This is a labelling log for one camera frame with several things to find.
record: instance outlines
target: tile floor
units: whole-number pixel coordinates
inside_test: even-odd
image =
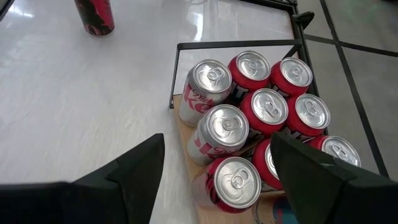
[[[307,34],[331,38],[319,0]],[[151,223],[196,223],[180,139],[168,97],[179,42],[292,38],[282,11],[227,0],[111,1],[115,31],[87,34],[73,1],[15,0],[0,22],[0,183],[75,180],[153,133],[165,134],[165,169]],[[398,51],[396,2],[326,0],[340,40]],[[332,45],[308,41],[331,134],[351,141],[364,168],[377,172]],[[289,48],[257,48],[276,61]],[[240,49],[185,51],[176,92],[201,58],[226,63]],[[384,162],[398,180],[397,59],[344,53]]]

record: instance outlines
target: aluminum can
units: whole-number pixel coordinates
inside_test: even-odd
[[[330,112],[326,104],[311,94],[295,96],[287,100],[289,115],[282,132],[306,141],[322,134],[330,122]]]
[[[218,105],[199,120],[188,140],[188,153],[195,163],[205,166],[241,149],[248,134],[249,123],[242,111],[232,105]]]
[[[204,60],[187,75],[178,114],[189,126],[196,126],[200,117],[219,105],[231,91],[232,76],[228,68],[216,60]]]
[[[286,196],[266,196],[253,205],[256,224],[299,224]]]
[[[231,98],[240,101],[269,82],[270,66],[261,54],[248,50],[233,58],[229,65],[232,74]]]
[[[312,82],[310,67],[297,58],[285,58],[271,68],[269,81],[271,89],[283,97],[304,94]]]
[[[249,121],[249,139],[262,136],[269,138],[275,131],[280,131],[289,113],[285,99],[268,88],[248,94],[240,109]]]
[[[355,148],[341,137],[318,136],[307,142],[307,144],[351,165],[361,167],[361,159]]]
[[[241,155],[241,157],[253,163],[254,167],[259,172],[261,178],[261,192],[282,190],[282,184],[279,181],[274,161],[272,160],[270,142],[270,139],[265,139],[257,146]]]
[[[85,30],[93,35],[106,35],[114,29],[109,0],[75,0]]]
[[[243,158],[218,158],[197,174],[192,189],[201,207],[241,213],[259,198],[260,177],[256,168]]]

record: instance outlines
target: can top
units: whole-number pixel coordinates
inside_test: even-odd
[[[297,98],[295,109],[299,118],[311,128],[324,129],[329,125],[329,109],[319,97],[303,94]]]
[[[260,175],[257,169],[243,158],[230,157],[221,162],[214,180],[218,196],[230,207],[248,208],[260,196]]]
[[[245,77],[255,81],[265,80],[271,72],[267,59],[252,50],[240,53],[236,66]]]
[[[232,84],[231,72],[216,60],[203,60],[193,69],[193,80],[206,91],[221,93]]]
[[[354,147],[345,139],[329,136],[322,143],[322,151],[354,166],[361,167],[361,159]]]
[[[295,86],[308,86],[312,82],[310,67],[300,59],[292,57],[283,59],[280,71],[285,79]]]
[[[275,90],[268,88],[253,93],[251,107],[254,114],[267,124],[281,124],[289,113],[285,99]]]
[[[223,146],[238,146],[246,141],[249,121],[232,105],[218,105],[208,111],[205,123],[213,139]]]
[[[266,149],[266,164],[269,169],[269,172],[279,180],[278,173],[276,172],[275,165],[274,165],[274,160],[272,159],[271,155],[271,144],[268,144],[267,149]]]

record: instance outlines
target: wooden board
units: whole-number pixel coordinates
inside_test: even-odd
[[[182,143],[182,150],[184,152],[184,157],[185,157],[185,162],[187,163],[187,169],[188,169],[188,174],[190,177],[190,180],[192,181],[193,178],[196,176],[199,171],[203,170],[205,167],[197,165],[189,156],[188,151],[187,151],[187,143],[189,140],[189,137],[191,137],[193,130],[195,128],[192,128],[188,125],[186,125],[181,119],[180,116],[178,115],[178,107],[180,106],[180,101],[181,101],[181,95],[175,95],[173,96],[173,101],[174,101],[174,111],[175,111],[175,117],[177,120],[177,126],[180,130],[180,137],[181,137],[181,143]],[[245,146],[244,149],[240,150],[234,155],[239,155],[240,153],[243,153],[244,151],[247,151],[248,149],[252,148],[255,146],[257,142],[252,142],[249,145]],[[283,191],[275,191],[275,192],[269,192],[269,193],[263,193],[262,196],[266,197],[267,195],[279,195],[284,193]],[[200,224],[241,224],[241,223],[254,223],[253,220],[253,214],[251,209],[240,213],[240,214],[230,214],[230,213],[225,213],[219,210],[209,210],[209,209],[204,209],[199,206],[197,206],[197,212],[198,212],[198,217],[199,217],[199,223]]]

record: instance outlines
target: white marble floor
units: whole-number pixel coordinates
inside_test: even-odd
[[[164,173],[151,223],[196,223],[168,108],[176,45],[290,39],[289,18],[232,0],[111,5],[116,28],[105,37],[85,32],[73,1],[15,0],[0,22],[0,184],[73,181],[164,133]],[[288,49],[257,50],[276,62]],[[201,59],[227,63],[240,51],[182,52],[176,93]]]

